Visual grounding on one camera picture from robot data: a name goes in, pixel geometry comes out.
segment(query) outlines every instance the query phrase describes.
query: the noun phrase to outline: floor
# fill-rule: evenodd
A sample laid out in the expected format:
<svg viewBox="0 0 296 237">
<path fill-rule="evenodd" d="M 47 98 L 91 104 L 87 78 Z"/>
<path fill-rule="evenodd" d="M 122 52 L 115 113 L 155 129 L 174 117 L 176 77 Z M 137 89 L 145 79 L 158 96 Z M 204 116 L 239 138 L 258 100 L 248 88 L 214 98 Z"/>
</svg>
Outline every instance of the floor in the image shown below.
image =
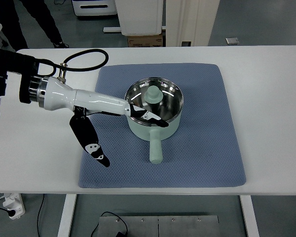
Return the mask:
<svg viewBox="0 0 296 237">
<path fill-rule="evenodd" d="M 118 27 L 117 16 L 78 18 L 71 1 L 58 4 L 63 1 L 45 0 L 63 41 L 71 48 L 127 47 L 122 34 L 102 31 L 103 27 Z M 15 4 L 29 48 L 52 48 L 22 4 L 18 0 Z M 225 46 L 226 37 L 238 37 L 240 45 L 296 45 L 296 0 L 221 0 L 209 46 Z M 37 236 L 42 194 L 22 194 L 22 198 L 26 213 L 20 219 L 10 220 L 0 211 L 0 236 Z M 156 198 L 159 204 L 154 205 Z M 65 195 L 46 195 L 39 218 L 40 236 L 57 236 L 64 201 Z M 261 237 L 296 237 L 296 196 L 253 196 L 252 201 Z M 103 211 L 124 215 L 213 214 L 220 218 L 222 237 L 246 236 L 237 196 L 101 195 L 78 195 L 71 236 L 90 236 Z"/>
</svg>

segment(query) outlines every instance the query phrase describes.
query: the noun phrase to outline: white table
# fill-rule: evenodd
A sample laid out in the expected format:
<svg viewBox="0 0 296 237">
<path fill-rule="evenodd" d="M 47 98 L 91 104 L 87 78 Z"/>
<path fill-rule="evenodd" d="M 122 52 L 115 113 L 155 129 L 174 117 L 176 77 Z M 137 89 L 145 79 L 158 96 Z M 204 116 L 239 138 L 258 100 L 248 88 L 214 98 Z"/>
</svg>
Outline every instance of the white table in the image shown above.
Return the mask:
<svg viewBox="0 0 296 237">
<path fill-rule="evenodd" d="M 81 50 L 20 52 L 61 63 Z M 69 126 L 73 113 L 65 109 L 45 111 L 38 103 L 20 103 L 21 77 L 9 73 L 0 106 L 0 193 L 241 195 L 243 205 L 248 205 L 249 195 L 296 195 L 296 46 L 105 50 L 110 56 L 108 65 L 182 62 L 218 65 L 247 182 L 233 188 L 82 189 L 77 185 L 82 148 Z M 88 54 L 70 61 L 69 66 L 89 67 L 103 58 L 100 54 Z M 40 73 L 47 71 L 41 65 Z M 93 91 L 98 72 L 67 72 L 67 84 Z M 116 79 L 116 86 L 119 83 L 122 78 Z M 250 202 L 249 209 L 249 214 L 244 210 L 247 220 L 253 213 Z"/>
</svg>

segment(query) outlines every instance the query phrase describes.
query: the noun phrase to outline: blue mat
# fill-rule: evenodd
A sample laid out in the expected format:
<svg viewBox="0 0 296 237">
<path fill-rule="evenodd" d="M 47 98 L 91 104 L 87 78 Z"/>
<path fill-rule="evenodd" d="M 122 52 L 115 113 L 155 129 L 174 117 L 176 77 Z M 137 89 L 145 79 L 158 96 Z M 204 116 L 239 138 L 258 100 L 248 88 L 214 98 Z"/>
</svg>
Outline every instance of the blue mat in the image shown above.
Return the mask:
<svg viewBox="0 0 296 237">
<path fill-rule="evenodd" d="M 101 68 L 96 92 L 124 98 L 136 81 L 161 77 L 184 96 L 180 126 L 161 141 L 163 162 L 149 161 L 149 142 L 134 135 L 125 116 L 90 117 L 111 165 L 84 152 L 82 188 L 236 187 L 246 176 L 219 68 L 212 64 L 141 64 Z"/>
</svg>

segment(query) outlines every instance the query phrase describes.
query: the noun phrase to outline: black pants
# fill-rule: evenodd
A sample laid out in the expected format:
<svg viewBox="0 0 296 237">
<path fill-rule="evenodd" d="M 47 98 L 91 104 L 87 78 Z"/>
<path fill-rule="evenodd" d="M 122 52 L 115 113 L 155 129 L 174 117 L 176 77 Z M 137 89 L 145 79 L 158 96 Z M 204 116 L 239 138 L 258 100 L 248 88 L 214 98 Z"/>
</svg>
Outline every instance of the black pants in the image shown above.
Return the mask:
<svg viewBox="0 0 296 237">
<path fill-rule="evenodd" d="M 62 41 L 54 18 L 45 4 L 44 0 L 20 0 L 30 15 L 36 19 L 52 43 Z M 9 43 L 16 51 L 28 48 L 22 34 L 19 17 L 16 13 L 13 0 L 0 0 L 0 24 L 2 32 L 9 40 Z"/>
</svg>

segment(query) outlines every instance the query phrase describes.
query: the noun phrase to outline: mint green saucepan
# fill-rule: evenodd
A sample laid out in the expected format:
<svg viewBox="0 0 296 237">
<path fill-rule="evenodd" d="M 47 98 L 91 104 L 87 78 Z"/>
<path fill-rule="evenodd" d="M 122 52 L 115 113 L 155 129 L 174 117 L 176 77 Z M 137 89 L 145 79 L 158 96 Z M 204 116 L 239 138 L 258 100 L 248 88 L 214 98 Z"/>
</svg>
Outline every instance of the mint green saucepan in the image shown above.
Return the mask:
<svg viewBox="0 0 296 237">
<path fill-rule="evenodd" d="M 146 78 L 134 83 L 126 92 L 125 100 L 161 117 L 168 127 L 159 127 L 143 118 L 127 117 L 132 132 L 150 141 L 149 159 L 153 164 L 163 160 L 161 140 L 172 136 L 180 124 L 183 107 L 181 90 L 173 82 L 163 78 Z"/>
</svg>

